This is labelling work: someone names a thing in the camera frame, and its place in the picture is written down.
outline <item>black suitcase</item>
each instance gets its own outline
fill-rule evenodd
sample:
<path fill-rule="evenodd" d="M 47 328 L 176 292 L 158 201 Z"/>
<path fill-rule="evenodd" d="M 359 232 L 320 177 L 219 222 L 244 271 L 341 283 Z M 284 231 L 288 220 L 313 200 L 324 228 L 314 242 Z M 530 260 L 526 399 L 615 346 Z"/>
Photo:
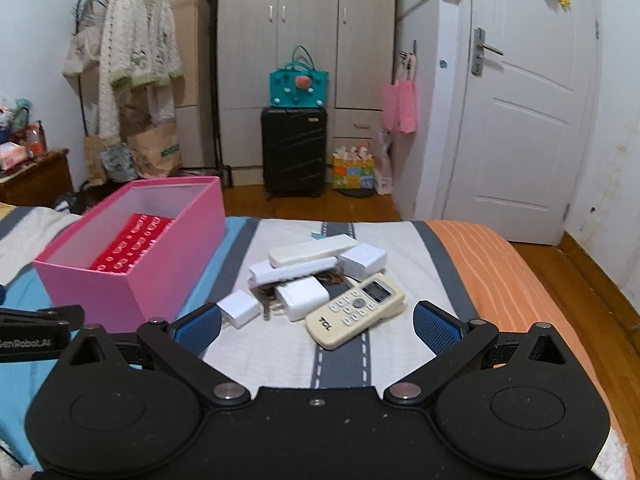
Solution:
<path fill-rule="evenodd" d="M 265 108 L 262 175 L 267 200 L 274 194 L 324 193 L 326 153 L 324 108 Z"/>

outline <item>wooden nightstand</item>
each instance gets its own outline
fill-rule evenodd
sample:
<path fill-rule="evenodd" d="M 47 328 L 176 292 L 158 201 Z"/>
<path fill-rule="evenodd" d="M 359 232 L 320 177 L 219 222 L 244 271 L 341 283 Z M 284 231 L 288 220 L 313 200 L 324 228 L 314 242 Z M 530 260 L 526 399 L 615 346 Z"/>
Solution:
<path fill-rule="evenodd" d="M 49 152 L 17 173 L 0 178 L 0 202 L 53 207 L 60 195 L 74 190 L 66 162 L 68 151 Z"/>

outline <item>wooden floor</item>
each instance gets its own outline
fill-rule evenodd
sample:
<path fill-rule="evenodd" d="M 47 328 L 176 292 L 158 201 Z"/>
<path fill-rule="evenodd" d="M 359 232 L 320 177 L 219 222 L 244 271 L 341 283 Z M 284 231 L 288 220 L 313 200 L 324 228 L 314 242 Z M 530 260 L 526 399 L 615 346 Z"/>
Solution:
<path fill-rule="evenodd" d="M 347 198 L 328 189 L 323 197 L 264 199 L 261 186 L 225 191 L 226 214 L 258 218 L 339 222 L 400 220 L 390 196 Z M 535 272 L 586 348 L 629 446 L 640 479 L 640 356 L 581 273 L 557 248 L 513 244 Z"/>
<path fill-rule="evenodd" d="M 270 202 L 262 186 L 225 189 L 227 216 L 321 220 L 324 222 L 393 222 L 400 220 L 391 195 L 348 198 L 327 187 L 320 198 L 276 197 Z"/>

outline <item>blue blanket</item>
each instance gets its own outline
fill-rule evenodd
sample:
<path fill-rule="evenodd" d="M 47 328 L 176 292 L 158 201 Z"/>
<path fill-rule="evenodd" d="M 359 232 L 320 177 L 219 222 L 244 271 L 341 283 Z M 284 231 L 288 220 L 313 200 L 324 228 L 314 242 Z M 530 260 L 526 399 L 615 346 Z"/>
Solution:
<path fill-rule="evenodd" d="M 177 317 L 192 312 L 207 301 L 212 284 L 220 273 L 226 256 L 247 218 L 227 218 L 225 237 L 202 273 Z M 35 311 L 52 306 L 37 272 L 28 266 L 15 278 L 7 290 L 4 306 Z M 0 439 L 24 463 L 38 467 L 33 449 L 24 434 L 24 416 L 55 361 L 0 364 Z"/>

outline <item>white knit cardigan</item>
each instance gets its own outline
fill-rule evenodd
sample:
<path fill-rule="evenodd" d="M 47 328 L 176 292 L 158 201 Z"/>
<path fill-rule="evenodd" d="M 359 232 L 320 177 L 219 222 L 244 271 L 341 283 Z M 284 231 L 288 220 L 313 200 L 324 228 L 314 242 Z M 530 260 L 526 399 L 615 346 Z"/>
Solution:
<path fill-rule="evenodd" d="M 100 137 L 120 135 L 114 87 L 147 86 L 149 111 L 158 124 L 175 116 L 171 79 L 182 74 L 169 0 L 110 0 L 100 51 Z"/>

